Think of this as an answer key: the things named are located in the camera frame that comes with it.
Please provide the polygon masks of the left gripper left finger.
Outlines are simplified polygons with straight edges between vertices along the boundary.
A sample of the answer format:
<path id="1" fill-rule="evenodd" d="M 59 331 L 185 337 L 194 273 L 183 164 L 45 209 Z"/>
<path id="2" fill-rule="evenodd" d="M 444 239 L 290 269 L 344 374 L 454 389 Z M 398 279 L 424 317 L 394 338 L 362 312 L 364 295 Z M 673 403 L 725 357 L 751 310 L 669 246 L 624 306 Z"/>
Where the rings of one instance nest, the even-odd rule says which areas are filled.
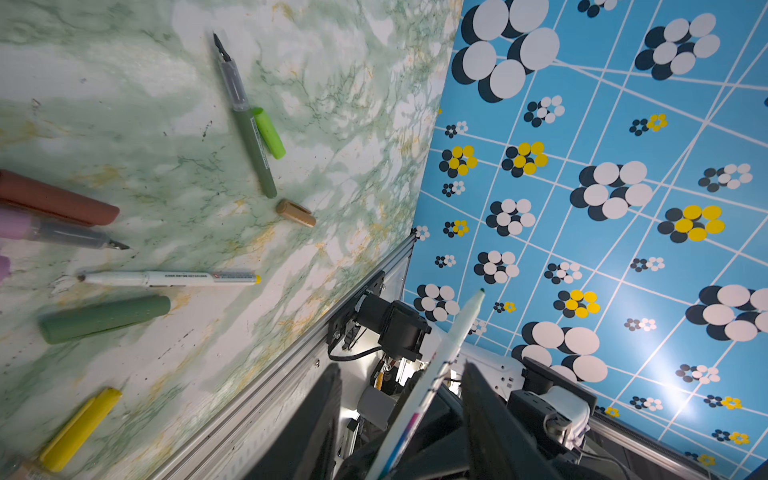
<path id="1" fill-rule="evenodd" d="M 340 368 L 331 364 L 276 441 L 245 477 L 253 480 L 331 479 L 341 395 Z"/>

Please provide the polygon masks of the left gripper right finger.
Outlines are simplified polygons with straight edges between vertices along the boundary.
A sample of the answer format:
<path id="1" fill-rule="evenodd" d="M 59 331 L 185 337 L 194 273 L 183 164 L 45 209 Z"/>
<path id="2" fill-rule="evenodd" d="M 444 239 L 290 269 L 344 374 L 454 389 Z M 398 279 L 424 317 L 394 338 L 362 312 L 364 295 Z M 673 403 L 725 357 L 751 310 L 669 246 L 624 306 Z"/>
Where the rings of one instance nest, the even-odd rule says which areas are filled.
<path id="1" fill-rule="evenodd" d="M 534 438 L 502 404 L 480 370 L 468 363 L 461 382 L 471 479 L 558 479 Z"/>

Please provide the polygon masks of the white pen green tip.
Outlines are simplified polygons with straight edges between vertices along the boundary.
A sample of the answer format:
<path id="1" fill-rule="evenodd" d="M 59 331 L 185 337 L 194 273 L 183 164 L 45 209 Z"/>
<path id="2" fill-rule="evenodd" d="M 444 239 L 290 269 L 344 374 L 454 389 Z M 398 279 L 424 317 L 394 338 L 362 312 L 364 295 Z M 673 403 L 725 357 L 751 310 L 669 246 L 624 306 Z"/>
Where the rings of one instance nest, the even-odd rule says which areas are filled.
<path id="1" fill-rule="evenodd" d="M 382 479 L 399 462 L 442 384 L 450 365 L 457 358 L 465 337 L 480 313 L 484 298 L 485 290 L 481 288 L 461 308 L 451 329 L 438 345 L 428 368 L 416 383 L 400 414 L 385 435 L 365 476 L 366 480 Z"/>

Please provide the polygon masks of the light green pen cap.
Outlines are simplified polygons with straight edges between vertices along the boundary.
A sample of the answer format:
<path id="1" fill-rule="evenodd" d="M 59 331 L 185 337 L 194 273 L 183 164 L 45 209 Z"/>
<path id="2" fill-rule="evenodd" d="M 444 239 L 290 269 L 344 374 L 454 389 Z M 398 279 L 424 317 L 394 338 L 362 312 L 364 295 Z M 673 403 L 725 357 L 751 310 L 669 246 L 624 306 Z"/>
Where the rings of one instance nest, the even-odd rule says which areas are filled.
<path id="1" fill-rule="evenodd" d="M 283 141 L 267 111 L 261 107 L 252 109 L 253 120 L 267 149 L 275 159 L 286 155 Z"/>

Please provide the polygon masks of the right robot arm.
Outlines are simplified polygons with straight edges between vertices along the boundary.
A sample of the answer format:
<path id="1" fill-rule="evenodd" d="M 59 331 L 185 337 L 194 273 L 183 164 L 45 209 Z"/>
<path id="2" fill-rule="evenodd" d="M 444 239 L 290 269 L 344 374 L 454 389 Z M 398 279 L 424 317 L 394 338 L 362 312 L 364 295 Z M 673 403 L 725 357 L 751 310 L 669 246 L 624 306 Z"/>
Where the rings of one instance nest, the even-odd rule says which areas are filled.
<path id="1" fill-rule="evenodd" d="M 365 479 L 433 479 L 466 473 L 477 479 L 601 479 L 583 458 L 606 461 L 622 478 L 634 472 L 615 457 L 584 448 L 588 433 L 616 443 L 682 479 L 711 473 L 657 441 L 597 410 L 594 394 L 531 357 L 509 362 L 473 357 L 460 341 L 485 298 L 478 291 L 447 332 L 433 329 L 400 301 L 365 293 L 354 307 L 356 323 L 378 334 L 378 349 L 395 359 L 420 361 L 384 424 Z"/>

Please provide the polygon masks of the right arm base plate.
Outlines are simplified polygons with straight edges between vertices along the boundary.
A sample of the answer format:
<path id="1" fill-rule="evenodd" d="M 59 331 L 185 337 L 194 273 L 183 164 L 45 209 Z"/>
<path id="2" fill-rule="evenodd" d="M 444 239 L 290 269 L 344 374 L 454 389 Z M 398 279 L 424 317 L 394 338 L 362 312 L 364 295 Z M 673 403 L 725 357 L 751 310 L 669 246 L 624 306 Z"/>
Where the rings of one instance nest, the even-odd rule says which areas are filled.
<path id="1" fill-rule="evenodd" d="M 357 305 L 367 294 L 379 296 L 382 292 L 385 280 L 385 271 L 379 270 L 372 274 L 370 278 L 358 286 L 352 293 L 349 293 L 341 304 L 334 308 L 330 320 L 328 321 L 328 330 L 326 343 L 333 346 L 346 335 L 346 326 L 350 321 L 357 317 Z"/>

